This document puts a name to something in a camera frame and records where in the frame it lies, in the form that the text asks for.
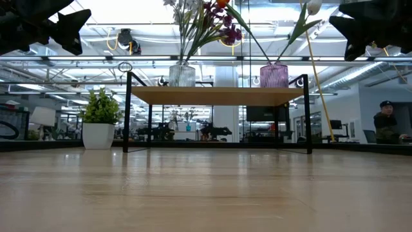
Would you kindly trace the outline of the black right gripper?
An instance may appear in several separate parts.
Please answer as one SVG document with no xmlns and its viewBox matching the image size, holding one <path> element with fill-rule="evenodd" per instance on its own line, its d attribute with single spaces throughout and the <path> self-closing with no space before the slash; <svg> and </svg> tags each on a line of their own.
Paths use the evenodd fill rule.
<svg viewBox="0 0 412 232">
<path fill-rule="evenodd" d="M 346 17 L 330 16 L 332 24 L 347 40 L 344 60 L 352 62 L 372 43 L 379 48 L 397 46 L 412 52 L 412 0 L 370 0 L 345 3 L 339 11 Z"/>
</svg>

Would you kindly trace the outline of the white artificial tulip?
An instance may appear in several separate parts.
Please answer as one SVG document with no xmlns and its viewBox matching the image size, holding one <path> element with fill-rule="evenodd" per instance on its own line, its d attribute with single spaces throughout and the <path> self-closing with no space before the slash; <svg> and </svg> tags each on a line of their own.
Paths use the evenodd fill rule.
<svg viewBox="0 0 412 232">
<path fill-rule="evenodd" d="M 301 13 L 299 15 L 299 18 L 296 22 L 295 28 L 290 35 L 290 38 L 288 40 L 287 45 L 283 49 L 283 51 L 279 54 L 278 58 L 276 61 L 280 61 L 280 58 L 283 56 L 283 54 L 286 52 L 288 47 L 303 33 L 305 33 L 307 30 L 309 30 L 311 27 L 319 24 L 321 22 L 321 19 L 312 21 L 312 22 L 307 22 L 307 19 L 310 16 L 316 15 L 322 6 L 323 0 L 310 0 L 309 3 L 305 3 L 301 9 Z"/>
</svg>

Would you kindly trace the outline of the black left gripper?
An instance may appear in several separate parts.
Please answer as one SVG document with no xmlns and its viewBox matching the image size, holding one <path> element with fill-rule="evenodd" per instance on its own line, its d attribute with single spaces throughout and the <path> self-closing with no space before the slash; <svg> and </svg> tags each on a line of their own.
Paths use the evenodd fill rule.
<svg viewBox="0 0 412 232">
<path fill-rule="evenodd" d="M 82 54 L 80 29 L 91 17 L 85 9 L 68 15 L 59 11 L 74 0 L 0 0 L 0 55 L 22 50 L 52 38 L 73 55 Z M 58 15 L 57 23 L 50 20 Z"/>
</svg>

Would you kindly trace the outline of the green plant in white pot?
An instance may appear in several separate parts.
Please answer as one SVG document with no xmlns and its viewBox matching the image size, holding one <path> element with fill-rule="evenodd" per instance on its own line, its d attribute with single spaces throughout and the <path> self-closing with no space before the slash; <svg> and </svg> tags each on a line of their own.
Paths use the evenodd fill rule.
<svg viewBox="0 0 412 232">
<path fill-rule="evenodd" d="M 115 93 L 105 88 L 89 92 L 89 102 L 80 112 L 82 141 L 87 150 L 109 150 L 112 146 L 115 125 L 123 117 Z"/>
</svg>

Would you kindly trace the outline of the black round ceiling device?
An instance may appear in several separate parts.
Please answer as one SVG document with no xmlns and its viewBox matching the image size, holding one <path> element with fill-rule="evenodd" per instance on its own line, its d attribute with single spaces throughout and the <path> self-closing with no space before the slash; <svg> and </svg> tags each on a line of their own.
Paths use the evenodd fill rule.
<svg viewBox="0 0 412 232">
<path fill-rule="evenodd" d="M 117 35 L 117 43 L 121 49 L 129 52 L 129 55 L 141 55 L 142 50 L 138 41 L 134 40 L 129 28 L 123 28 Z"/>
</svg>

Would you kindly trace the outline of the person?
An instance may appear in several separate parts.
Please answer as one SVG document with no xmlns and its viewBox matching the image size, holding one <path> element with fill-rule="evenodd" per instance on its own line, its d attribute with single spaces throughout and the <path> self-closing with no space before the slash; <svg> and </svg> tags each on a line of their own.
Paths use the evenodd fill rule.
<svg viewBox="0 0 412 232">
<path fill-rule="evenodd" d="M 408 134 L 400 134 L 395 130 L 397 120 L 393 116 L 393 103 L 382 101 L 380 112 L 373 117 L 377 144 L 401 144 L 402 139 L 410 139 Z"/>
</svg>

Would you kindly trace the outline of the black aluminium table frame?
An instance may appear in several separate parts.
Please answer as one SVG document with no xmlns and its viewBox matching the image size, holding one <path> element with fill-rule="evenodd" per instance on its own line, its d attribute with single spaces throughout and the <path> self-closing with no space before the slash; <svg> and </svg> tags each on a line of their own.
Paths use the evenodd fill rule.
<svg viewBox="0 0 412 232">
<path fill-rule="evenodd" d="M 0 152 L 23 150 L 48 150 L 59 148 L 82 147 L 81 140 L 57 140 L 57 141 L 29 141 L 7 140 L 0 141 Z M 232 143 L 232 142 L 128 142 L 128 148 L 219 148 L 219 149 L 278 149 L 293 150 L 306 149 L 306 144 L 271 144 L 271 143 Z M 355 143 L 331 143 L 312 144 L 313 150 L 346 150 L 381 153 L 390 155 L 412 156 L 412 146 L 387 145 L 387 144 L 355 144 Z"/>
</svg>

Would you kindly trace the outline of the pale grey artificial flower bunch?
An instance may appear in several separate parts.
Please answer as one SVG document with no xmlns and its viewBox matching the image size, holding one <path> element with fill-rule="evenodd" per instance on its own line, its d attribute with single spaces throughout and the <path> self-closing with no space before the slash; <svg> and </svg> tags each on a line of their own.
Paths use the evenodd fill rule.
<svg viewBox="0 0 412 232">
<path fill-rule="evenodd" d="M 179 26 L 180 62 L 189 59 L 201 47 L 207 33 L 205 26 L 204 0 L 163 0 L 173 8 L 174 23 Z"/>
</svg>

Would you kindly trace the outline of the white box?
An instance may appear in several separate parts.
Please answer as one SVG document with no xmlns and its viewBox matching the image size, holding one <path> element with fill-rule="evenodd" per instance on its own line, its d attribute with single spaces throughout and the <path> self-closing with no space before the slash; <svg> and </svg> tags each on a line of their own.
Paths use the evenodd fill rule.
<svg viewBox="0 0 412 232">
<path fill-rule="evenodd" d="M 54 109 L 36 106 L 30 117 L 30 122 L 41 126 L 54 126 L 55 114 Z"/>
</svg>

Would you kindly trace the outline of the clear ribbed glass vase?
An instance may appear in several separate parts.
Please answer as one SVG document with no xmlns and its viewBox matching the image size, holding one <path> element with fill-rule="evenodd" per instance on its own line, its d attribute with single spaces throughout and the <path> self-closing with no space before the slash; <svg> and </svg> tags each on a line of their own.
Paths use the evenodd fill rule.
<svg viewBox="0 0 412 232">
<path fill-rule="evenodd" d="M 168 86 L 195 87 L 196 69 L 189 66 L 189 63 L 186 61 L 178 61 L 175 65 L 169 67 Z"/>
</svg>

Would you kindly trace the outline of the purple artificial flower bunch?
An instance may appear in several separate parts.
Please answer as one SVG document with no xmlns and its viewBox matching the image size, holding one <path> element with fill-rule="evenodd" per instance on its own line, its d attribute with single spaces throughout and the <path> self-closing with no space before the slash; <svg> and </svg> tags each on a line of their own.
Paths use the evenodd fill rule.
<svg viewBox="0 0 412 232">
<path fill-rule="evenodd" d="M 204 0 L 204 2 L 207 33 L 201 47 L 214 41 L 221 41 L 223 44 L 231 46 L 242 40 L 242 31 L 234 23 L 236 19 L 229 15 L 225 9 L 220 8 L 216 0 Z"/>
</svg>

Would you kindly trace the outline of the wooden shelf with black legs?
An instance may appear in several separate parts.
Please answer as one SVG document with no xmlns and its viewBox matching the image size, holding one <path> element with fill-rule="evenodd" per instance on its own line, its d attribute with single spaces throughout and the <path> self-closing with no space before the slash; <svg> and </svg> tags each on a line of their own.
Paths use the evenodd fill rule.
<svg viewBox="0 0 412 232">
<path fill-rule="evenodd" d="M 238 88 L 238 87 L 158 87 L 146 86 L 133 72 L 127 72 L 126 106 L 122 151 L 129 151 L 129 117 L 131 96 L 134 95 L 149 105 L 148 128 L 152 129 L 153 105 L 207 105 L 207 106 L 271 106 L 278 110 L 292 99 L 304 98 L 306 126 L 306 153 L 313 151 L 310 124 L 310 94 L 308 76 L 302 74 L 294 81 L 303 80 L 303 88 Z"/>
</svg>

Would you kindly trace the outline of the black curved tube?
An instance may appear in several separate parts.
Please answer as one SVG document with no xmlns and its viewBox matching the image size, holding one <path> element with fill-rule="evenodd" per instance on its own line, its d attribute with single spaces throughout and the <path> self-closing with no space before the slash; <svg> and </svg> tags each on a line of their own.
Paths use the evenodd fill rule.
<svg viewBox="0 0 412 232">
<path fill-rule="evenodd" d="M 13 140 L 18 138 L 19 136 L 19 130 L 13 126 L 12 124 L 5 122 L 5 121 L 0 121 L 0 125 L 6 126 L 7 128 L 10 128 L 13 131 L 13 135 L 0 135 L 0 139 L 8 139 L 8 140 Z"/>
</svg>

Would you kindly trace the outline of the orange artificial tulip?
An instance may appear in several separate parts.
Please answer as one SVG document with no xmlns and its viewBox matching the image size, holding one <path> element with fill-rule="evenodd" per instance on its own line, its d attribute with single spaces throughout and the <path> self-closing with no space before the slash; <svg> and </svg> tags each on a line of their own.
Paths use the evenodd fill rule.
<svg viewBox="0 0 412 232">
<path fill-rule="evenodd" d="M 263 55 L 266 57 L 267 62 L 270 62 L 270 59 L 268 58 L 268 55 L 265 53 L 264 49 L 261 47 L 261 45 L 259 44 L 258 40 L 255 38 L 254 34 L 252 33 L 252 31 L 250 30 L 248 24 L 243 20 L 241 14 L 239 14 L 233 7 L 230 6 L 229 4 L 230 0 L 216 0 L 217 5 L 222 8 L 225 9 L 229 15 L 231 15 L 233 18 L 236 19 L 236 21 L 242 26 L 244 27 L 244 29 L 250 34 L 251 38 L 253 38 L 253 40 L 255 41 L 255 43 L 258 45 L 259 49 L 262 51 Z"/>
</svg>

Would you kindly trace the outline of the purple ribbed glass vase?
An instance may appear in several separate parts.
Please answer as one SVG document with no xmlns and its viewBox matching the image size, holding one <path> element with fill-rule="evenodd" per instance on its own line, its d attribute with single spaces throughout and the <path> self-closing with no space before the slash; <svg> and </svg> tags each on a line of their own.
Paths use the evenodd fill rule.
<svg viewBox="0 0 412 232">
<path fill-rule="evenodd" d="M 261 88 L 287 88 L 288 66 L 280 62 L 268 63 L 260 68 L 260 79 Z"/>
</svg>

